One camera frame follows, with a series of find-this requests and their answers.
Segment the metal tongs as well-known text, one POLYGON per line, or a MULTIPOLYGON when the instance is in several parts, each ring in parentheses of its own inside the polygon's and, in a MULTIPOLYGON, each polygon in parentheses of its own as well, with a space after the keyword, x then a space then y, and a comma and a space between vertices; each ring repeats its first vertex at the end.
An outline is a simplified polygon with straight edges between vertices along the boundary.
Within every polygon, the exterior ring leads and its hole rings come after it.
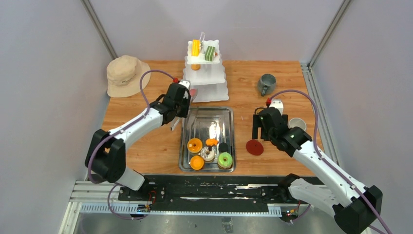
MULTIPOLYGON (((192 104, 194 101, 194 98, 190 98, 190 104, 192 104)), ((170 130, 174 131, 178 125, 178 123, 182 120, 182 117, 176 117, 172 122, 171 122, 171 126, 170 126, 170 130)))

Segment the tan round biscuit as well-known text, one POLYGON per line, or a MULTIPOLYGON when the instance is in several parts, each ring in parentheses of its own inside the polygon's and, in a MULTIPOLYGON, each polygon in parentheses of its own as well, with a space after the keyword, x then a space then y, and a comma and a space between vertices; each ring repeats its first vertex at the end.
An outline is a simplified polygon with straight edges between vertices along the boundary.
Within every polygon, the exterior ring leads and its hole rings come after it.
POLYGON ((192 64, 190 67, 193 71, 198 71, 201 68, 201 65, 200 64, 192 64))

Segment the orange glazed donut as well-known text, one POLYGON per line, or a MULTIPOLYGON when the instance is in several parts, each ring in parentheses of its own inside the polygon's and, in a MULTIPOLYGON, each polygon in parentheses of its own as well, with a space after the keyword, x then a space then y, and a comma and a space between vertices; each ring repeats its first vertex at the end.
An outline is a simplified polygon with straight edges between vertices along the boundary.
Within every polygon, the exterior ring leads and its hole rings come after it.
POLYGON ((192 154, 199 153, 203 148, 203 143, 198 138, 191 138, 187 143, 187 149, 192 154))

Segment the orange fish cookie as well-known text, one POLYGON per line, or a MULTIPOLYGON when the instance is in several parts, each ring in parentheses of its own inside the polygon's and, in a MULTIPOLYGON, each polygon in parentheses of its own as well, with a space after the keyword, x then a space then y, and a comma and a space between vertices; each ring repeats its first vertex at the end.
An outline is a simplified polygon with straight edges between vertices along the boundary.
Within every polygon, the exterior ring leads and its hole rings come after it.
POLYGON ((209 138, 209 139, 206 140, 206 146, 208 146, 208 147, 217 146, 218 143, 219 143, 219 141, 216 140, 216 139, 209 138))

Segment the white chocolate drizzle donut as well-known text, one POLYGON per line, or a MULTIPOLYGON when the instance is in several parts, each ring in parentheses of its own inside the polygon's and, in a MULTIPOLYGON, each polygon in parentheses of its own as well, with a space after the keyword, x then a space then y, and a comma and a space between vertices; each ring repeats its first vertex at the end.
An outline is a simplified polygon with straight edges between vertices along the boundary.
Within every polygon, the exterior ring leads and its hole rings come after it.
POLYGON ((215 159, 215 150, 214 147, 205 146, 200 151, 200 156, 205 162, 211 162, 215 159))

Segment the green striped cake slice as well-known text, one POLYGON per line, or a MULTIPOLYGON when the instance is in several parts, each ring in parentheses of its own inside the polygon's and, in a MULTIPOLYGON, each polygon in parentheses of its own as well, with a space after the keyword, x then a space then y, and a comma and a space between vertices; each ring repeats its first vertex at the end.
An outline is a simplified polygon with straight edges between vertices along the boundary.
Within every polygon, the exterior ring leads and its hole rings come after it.
POLYGON ((208 46, 206 51, 205 51, 205 61, 213 61, 215 58, 215 52, 216 47, 215 46, 208 46))

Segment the yellow cake slice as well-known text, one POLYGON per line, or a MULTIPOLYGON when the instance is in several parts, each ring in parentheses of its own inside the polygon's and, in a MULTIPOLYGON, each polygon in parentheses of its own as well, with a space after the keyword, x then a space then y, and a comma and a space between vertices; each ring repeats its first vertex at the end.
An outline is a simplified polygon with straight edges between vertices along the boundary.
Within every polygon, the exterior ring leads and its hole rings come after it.
POLYGON ((201 49, 201 42, 198 39, 194 39, 192 41, 192 46, 191 46, 191 55, 193 57, 199 56, 200 49, 201 49))

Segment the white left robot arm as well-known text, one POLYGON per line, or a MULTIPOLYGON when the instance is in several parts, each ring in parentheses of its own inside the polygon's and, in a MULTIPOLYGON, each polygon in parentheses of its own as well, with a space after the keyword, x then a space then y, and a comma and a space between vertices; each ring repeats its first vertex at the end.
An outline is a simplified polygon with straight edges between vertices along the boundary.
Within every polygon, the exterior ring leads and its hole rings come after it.
POLYGON ((95 184, 107 181, 128 187, 135 200, 146 200, 149 196, 149 188, 144 185, 146 179, 126 166, 126 152, 150 131, 187 117, 190 103, 190 82, 182 80, 172 83, 166 94, 160 95, 125 124, 110 131, 97 130, 85 159, 90 181, 95 184))

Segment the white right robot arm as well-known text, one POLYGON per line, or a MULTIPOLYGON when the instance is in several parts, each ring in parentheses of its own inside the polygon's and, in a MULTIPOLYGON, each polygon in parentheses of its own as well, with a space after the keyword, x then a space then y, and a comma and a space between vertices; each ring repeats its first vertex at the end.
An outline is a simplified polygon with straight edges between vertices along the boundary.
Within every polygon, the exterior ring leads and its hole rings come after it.
POLYGON ((324 190, 289 174, 278 190, 284 203, 294 199, 310 203, 334 218, 347 234, 360 234, 378 219, 383 193, 367 187, 334 163, 300 127, 288 126, 288 116, 274 107, 253 115, 252 138, 270 141, 280 151, 301 162, 325 185, 324 190))

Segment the yellow black round coaster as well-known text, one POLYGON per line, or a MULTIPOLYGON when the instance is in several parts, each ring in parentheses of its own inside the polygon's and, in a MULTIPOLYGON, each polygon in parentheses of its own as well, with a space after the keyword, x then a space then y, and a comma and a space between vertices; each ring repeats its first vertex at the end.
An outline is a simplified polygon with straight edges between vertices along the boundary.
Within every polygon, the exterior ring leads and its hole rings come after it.
POLYGON ((264 107, 259 107, 259 108, 256 108, 255 109, 255 111, 254 111, 254 114, 256 115, 256 114, 258 114, 260 111, 262 111, 264 109, 264 107))

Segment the white cup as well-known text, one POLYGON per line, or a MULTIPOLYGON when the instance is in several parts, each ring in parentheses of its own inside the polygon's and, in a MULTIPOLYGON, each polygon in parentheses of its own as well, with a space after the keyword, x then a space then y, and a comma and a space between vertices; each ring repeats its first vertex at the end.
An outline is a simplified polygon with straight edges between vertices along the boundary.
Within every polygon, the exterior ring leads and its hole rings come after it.
POLYGON ((299 127, 301 129, 303 129, 304 131, 306 131, 306 129, 307 129, 306 122, 303 119, 299 118, 299 117, 294 117, 294 118, 290 119, 289 122, 288 122, 288 126, 289 126, 289 128, 299 127))

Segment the red round coaster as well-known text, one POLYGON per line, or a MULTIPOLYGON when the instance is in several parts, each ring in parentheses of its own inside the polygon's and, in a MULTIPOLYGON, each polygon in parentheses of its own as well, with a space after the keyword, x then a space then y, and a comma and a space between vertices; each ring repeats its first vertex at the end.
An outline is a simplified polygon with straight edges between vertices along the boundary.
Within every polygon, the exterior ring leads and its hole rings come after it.
POLYGON ((260 156, 264 152, 263 145, 256 139, 249 140, 246 143, 245 147, 246 150, 254 156, 260 156))

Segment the metal tray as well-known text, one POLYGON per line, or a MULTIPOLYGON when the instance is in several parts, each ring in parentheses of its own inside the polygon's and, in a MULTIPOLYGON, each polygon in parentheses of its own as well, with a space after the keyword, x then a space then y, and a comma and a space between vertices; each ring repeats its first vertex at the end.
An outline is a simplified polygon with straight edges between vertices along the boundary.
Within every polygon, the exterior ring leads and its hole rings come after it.
POLYGON ((191 107, 188 117, 183 120, 178 165, 184 172, 191 173, 230 173, 236 167, 235 134, 233 111, 229 107, 191 107), (200 152, 192 153, 188 150, 188 142, 197 138, 206 147, 206 140, 215 139, 218 144, 227 146, 228 153, 232 156, 232 164, 229 168, 220 168, 218 165, 220 151, 218 145, 212 146, 214 159, 205 162, 200 170, 190 166, 190 159, 200 152))

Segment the grey metal mug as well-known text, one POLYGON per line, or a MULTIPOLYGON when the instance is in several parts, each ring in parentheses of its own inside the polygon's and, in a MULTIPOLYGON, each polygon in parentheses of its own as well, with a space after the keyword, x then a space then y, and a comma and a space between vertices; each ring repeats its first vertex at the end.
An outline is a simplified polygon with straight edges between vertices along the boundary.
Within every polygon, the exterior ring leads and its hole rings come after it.
POLYGON ((272 74, 264 74, 257 83, 257 89, 261 97, 271 94, 276 87, 276 78, 272 74))

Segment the black round cookie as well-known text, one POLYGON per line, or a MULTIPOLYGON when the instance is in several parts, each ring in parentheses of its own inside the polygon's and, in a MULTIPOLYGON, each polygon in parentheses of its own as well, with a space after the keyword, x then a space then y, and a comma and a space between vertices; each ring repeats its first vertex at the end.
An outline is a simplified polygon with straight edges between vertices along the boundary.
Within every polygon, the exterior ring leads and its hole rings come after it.
POLYGON ((229 153, 230 152, 230 147, 227 143, 221 142, 218 145, 218 151, 219 151, 219 153, 229 153))

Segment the white three-tier dessert stand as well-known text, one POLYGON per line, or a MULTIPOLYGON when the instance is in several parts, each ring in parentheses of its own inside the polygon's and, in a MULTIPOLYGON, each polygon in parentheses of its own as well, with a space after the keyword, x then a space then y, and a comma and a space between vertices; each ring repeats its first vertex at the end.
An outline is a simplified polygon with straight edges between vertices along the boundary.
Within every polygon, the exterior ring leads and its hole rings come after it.
POLYGON ((227 101, 229 94, 219 40, 206 40, 204 32, 201 32, 198 40, 201 42, 201 49, 197 57, 191 55, 193 40, 188 41, 183 70, 183 78, 190 81, 191 88, 198 90, 197 97, 193 102, 227 101), (216 47, 216 56, 213 61, 205 61, 205 51, 208 46, 216 47), (193 71, 190 67, 192 64, 200 64, 201 68, 198 71, 193 71))

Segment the green glazed donut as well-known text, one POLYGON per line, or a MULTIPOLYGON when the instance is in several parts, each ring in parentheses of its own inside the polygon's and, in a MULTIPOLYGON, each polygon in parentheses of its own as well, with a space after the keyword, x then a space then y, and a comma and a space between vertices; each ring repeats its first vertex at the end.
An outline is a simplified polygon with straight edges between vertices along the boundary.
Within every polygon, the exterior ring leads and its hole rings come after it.
POLYGON ((219 168, 222 168, 222 169, 231 168, 231 166, 233 164, 232 155, 228 152, 220 153, 219 156, 218 156, 217 164, 218 164, 219 168))

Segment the beige bucket hat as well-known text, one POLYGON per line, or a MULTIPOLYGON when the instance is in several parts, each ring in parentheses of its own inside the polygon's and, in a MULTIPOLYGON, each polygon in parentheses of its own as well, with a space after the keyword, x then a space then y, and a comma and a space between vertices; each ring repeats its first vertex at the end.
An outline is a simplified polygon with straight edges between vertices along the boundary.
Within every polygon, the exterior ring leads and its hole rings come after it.
POLYGON ((123 55, 114 59, 106 68, 108 96, 125 98, 139 93, 150 80, 150 74, 146 74, 142 81, 141 76, 149 70, 149 65, 136 57, 123 55))

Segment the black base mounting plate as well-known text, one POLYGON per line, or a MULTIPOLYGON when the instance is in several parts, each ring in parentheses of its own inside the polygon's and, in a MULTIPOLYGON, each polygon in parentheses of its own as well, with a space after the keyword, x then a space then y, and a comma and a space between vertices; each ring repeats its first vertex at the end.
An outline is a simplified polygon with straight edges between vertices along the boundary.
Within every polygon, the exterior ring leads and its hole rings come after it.
POLYGON ((152 211, 252 213, 269 204, 305 209, 303 199, 287 196, 283 176, 148 175, 141 189, 122 186, 121 201, 154 202, 152 211))

